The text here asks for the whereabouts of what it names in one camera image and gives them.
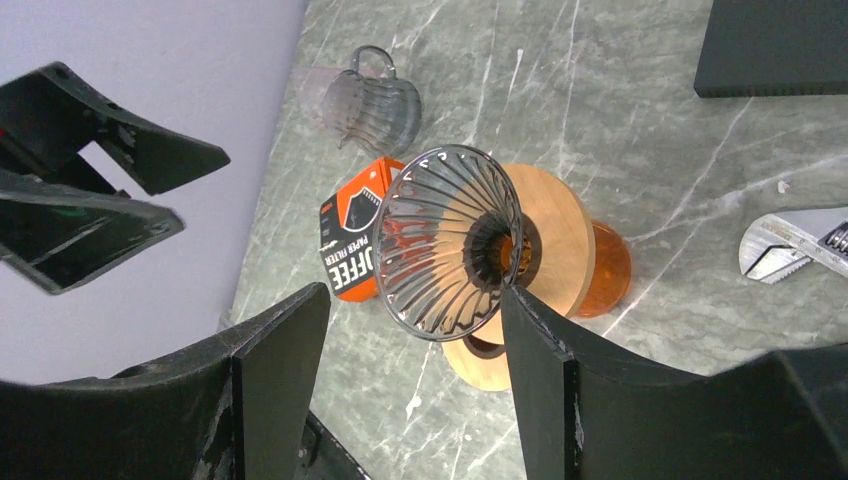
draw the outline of metal tool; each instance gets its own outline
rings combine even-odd
[[[810,261],[848,278],[848,207],[763,215],[739,245],[742,274],[770,285]]]

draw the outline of cardboard box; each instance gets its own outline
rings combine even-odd
[[[330,291],[346,302],[377,295],[371,239],[380,202],[403,164],[380,157],[321,205],[321,260]]]

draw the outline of marble table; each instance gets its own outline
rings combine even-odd
[[[710,5],[312,0],[296,64],[344,66],[356,46],[384,46],[425,103],[412,156],[465,143],[564,179],[632,249],[629,294],[585,326],[710,374],[848,340],[848,279],[810,265],[769,286],[737,264],[758,216],[848,202],[848,97],[697,98]],[[315,132],[293,93],[234,320],[326,281],[318,206],[372,161]],[[334,305],[312,409],[376,479],[524,478],[510,392],[466,385],[378,301]]]

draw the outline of amber glass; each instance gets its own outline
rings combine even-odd
[[[630,252],[619,234],[592,221],[595,232],[595,272],[577,316],[597,317],[612,310],[630,287]]]

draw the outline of ribbed glass cone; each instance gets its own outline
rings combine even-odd
[[[392,317],[413,335],[454,340],[483,326],[513,282],[521,208],[503,169],[447,145],[410,162],[386,193],[374,230],[374,274]]]

